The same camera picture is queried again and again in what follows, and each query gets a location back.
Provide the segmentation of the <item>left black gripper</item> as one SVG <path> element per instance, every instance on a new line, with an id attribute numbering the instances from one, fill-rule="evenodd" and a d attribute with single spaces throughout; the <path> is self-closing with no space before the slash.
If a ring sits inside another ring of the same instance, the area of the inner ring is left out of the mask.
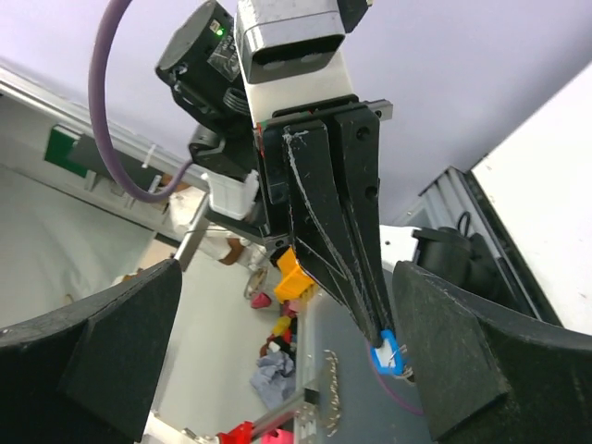
<path id="1" fill-rule="evenodd" d="M 266 237 L 282 235 L 284 143 L 298 262 L 347 308 L 368 341 L 380 342 L 392 320 L 379 233 L 379 118 L 357 108 L 330 123 L 284 129 L 285 117 L 357 102 L 339 50 L 316 72 L 250 84 L 243 78 L 235 17 L 217 1 L 200 4 L 156 66 L 175 103 L 198 124 L 189 151 L 206 171 L 212 209 L 230 228 L 246 221 Z"/>

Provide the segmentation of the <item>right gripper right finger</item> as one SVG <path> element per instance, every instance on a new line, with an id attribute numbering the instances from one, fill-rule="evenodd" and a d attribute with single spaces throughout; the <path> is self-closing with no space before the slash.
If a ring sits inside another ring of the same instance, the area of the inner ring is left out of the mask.
<path id="1" fill-rule="evenodd" d="M 410 262 L 392 276 L 437 443 L 588 443 L 591 338 L 519 314 Z"/>

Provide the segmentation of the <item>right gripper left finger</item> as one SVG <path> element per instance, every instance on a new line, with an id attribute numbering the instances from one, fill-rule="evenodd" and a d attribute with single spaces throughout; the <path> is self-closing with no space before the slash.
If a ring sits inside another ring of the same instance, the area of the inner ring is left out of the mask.
<path id="1" fill-rule="evenodd" d="M 142 439 L 182 285 L 167 259 L 137 277 L 1 329 L 4 443 Z"/>

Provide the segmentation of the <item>blue key tag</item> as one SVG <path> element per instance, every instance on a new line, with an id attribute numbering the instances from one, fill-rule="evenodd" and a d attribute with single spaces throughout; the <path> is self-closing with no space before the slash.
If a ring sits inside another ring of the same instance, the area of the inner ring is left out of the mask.
<path id="1" fill-rule="evenodd" d="M 373 365 L 380 375 L 393 376 L 394 364 L 390 359 L 400 345 L 394 333 L 389 329 L 382 330 L 380 338 L 382 344 L 377 348 L 370 348 Z"/>

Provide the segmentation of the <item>silver key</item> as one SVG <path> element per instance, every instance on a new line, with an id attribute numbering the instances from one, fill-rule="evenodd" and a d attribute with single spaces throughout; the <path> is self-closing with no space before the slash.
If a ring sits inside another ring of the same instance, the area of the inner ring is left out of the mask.
<path id="1" fill-rule="evenodd" d="M 391 356 L 391 362 L 394 364 L 393 377 L 406 382 L 410 386 L 415 385 L 415 375 L 413 367 L 408 363 L 407 345 L 401 345 Z"/>

